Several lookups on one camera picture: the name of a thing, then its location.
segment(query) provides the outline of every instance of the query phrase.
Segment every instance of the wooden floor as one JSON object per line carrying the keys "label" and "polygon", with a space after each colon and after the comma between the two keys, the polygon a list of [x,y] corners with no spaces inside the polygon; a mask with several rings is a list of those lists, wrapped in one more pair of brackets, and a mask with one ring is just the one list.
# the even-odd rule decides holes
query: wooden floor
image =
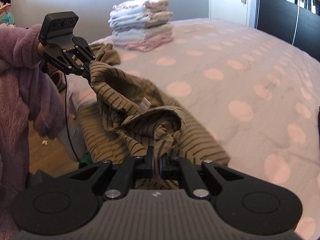
{"label": "wooden floor", "polygon": [[[65,92],[60,95],[64,102]],[[48,145],[42,145],[43,140],[47,140]],[[53,177],[58,177],[78,167],[78,163],[71,161],[57,139],[51,141],[48,138],[41,138],[33,129],[32,122],[29,123],[29,150],[31,173],[42,170]]]}

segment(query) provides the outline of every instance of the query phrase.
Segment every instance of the silver screw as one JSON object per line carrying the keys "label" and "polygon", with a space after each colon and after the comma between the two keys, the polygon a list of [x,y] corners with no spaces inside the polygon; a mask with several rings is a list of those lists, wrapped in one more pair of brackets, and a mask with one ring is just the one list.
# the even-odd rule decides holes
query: silver screw
{"label": "silver screw", "polygon": [[107,190],[105,192],[105,195],[107,198],[117,198],[117,197],[120,197],[121,196],[121,192],[119,190],[116,190],[116,189],[110,189],[110,190]]}
{"label": "silver screw", "polygon": [[160,197],[161,193],[156,191],[156,192],[152,193],[151,195],[153,195],[154,197]]}
{"label": "silver screw", "polygon": [[193,191],[193,195],[196,197],[207,197],[209,196],[209,191],[203,188],[199,188]]}

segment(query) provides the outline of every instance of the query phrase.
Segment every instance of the stack of folded clothes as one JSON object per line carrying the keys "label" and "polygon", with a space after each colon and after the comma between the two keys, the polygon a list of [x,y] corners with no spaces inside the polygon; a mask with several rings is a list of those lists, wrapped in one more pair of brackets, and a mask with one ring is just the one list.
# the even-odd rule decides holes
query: stack of folded clothes
{"label": "stack of folded clothes", "polygon": [[173,13],[168,0],[134,0],[113,7],[110,27],[113,45],[143,52],[172,40]]}

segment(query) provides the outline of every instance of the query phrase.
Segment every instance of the white door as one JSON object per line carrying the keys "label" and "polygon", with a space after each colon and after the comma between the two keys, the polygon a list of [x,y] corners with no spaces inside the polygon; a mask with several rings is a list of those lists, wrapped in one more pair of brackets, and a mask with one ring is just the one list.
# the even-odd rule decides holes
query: white door
{"label": "white door", "polygon": [[251,0],[244,4],[241,0],[210,0],[210,18],[249,25]]}

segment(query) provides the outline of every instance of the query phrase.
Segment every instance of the black cable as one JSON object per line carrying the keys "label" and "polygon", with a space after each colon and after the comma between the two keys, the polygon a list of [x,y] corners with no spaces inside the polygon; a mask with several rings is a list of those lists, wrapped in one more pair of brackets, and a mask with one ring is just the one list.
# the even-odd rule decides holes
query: black cable
{"label": "black cable", "polygon": [[66,115],[67,133],[68,133],[68,138],[69,138],[69,142],[70,142],[70,146],[71,146],[71,148],[72,148],[72,151],[73,151],[73,153],[74,153],[75,157],[77,158],[77,160],[78,160],[79,164],[81,164],[81,162],[80,162],[80,160],[79,160],[78,156],[76,155],[76,152],[75,152],[75,150],[74,150],[74,148],[73,148],[73,145],[72,145],[72,143],[71,143],[71,139],[70,139],[69,127],[68,127],[68,116],[67,116],[67,91],[68,91],[68,84],[67,84],[67,77],[66,77],[66,74],[64,74],[64,79],[65,79],[65,81],[66,81],[66,96],[65,96],[65,100],[64,100],[64,102],[65,102],[65,115]]}

